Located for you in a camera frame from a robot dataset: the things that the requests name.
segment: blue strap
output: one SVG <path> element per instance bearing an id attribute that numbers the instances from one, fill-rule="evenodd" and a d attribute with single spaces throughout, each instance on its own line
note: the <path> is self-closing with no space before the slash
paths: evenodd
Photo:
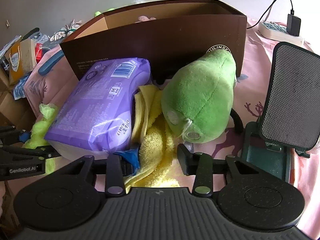
<path id="1" fill-rule="evenodd" d="M 19 135 L 19 141 L 26 143 L 27 140 L 29 140 L 31 137 L 31 132 L 24 132 L 21 135 Z"/>
<path id="2" fill-rule="evenodd" d="M 64 56 L 63 51 L 59 50 L 56 54 L 52 55 L 39 69 L 38 73 L 45 76 L 49 73 L 52 67 Z"/>
<path id="3" fill-rule="evenodd" d="M 114 154 L 121 156 L 124 158 L 128 163 L 130 163 L 134 167 L 133 176 L 136 175 L 138 169 L 140 168 L 139 164 L 139 144 L 134 144 L 131 149 L 127 151 L 117 151 Z"/>

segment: brown cardboard box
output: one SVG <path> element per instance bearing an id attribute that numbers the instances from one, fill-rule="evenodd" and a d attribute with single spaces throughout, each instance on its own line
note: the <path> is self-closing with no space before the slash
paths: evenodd
<path id="1" fill-rule="evenodd" d="M 157 20 L 135 23 L 141 15 Z M 105 12 L 60 46 L 78 79 L 95 61 L 141 57 L 163 81 L 217 45 L 231 51 L 239 76 L 246 27 L 247 17 L 219 0 L 163 0 Z"/>
<path id="2" fill-rule="evenodd" d="M 14 100 L 10 92 L 0 96 L 0 123 L 15 125 L 17 129 L 30 131 L 36 120 L 30 105 L 25 98 Z"/>
<path id="3" fill-rule="evenodd" d="M 0 67 L 0 91 L 7 91 L 9 88 L 9 77 L 4 72 L 4 70 Z"/>

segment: black gripper pad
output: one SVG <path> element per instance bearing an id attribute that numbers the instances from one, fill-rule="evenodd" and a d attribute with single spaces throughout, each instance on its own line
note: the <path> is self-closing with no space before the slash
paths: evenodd
<path id="1" fill-rule="evenodd" d="M 187 188 L 133 188 L 107 200 L 102 210 L 79 227 L 43 232 L 24 228 L 14 240 L 303 240 L 297 228 L 256 232 L 226 219 L 212 200 Z"/>

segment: plastic bag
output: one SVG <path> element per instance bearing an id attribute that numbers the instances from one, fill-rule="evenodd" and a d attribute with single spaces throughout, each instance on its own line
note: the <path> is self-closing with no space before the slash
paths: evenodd
<path id="1" fill-rule="evenodd" d="M 132 131 L 132 99 L 150 80 L 146 59 L 125 58 L 93 64 L 79 81 L 45 139 L 65 158 L 106 158 L 125 150 Z"/>

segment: yellow towel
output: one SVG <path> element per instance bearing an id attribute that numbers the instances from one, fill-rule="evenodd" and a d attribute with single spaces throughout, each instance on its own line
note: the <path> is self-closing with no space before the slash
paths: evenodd
<path id="1" fill-rule="evenodd" d="M 179 187 L 175 179 L 165 179 L 175 147 L 161 110 L 162 91 L 155 85 L 140 86 L 139 90 L 134 96 L 135 123 L 131 141 L 141 144 L 140 170 L 126 179 L 126 191 L 130 187 Z"/>

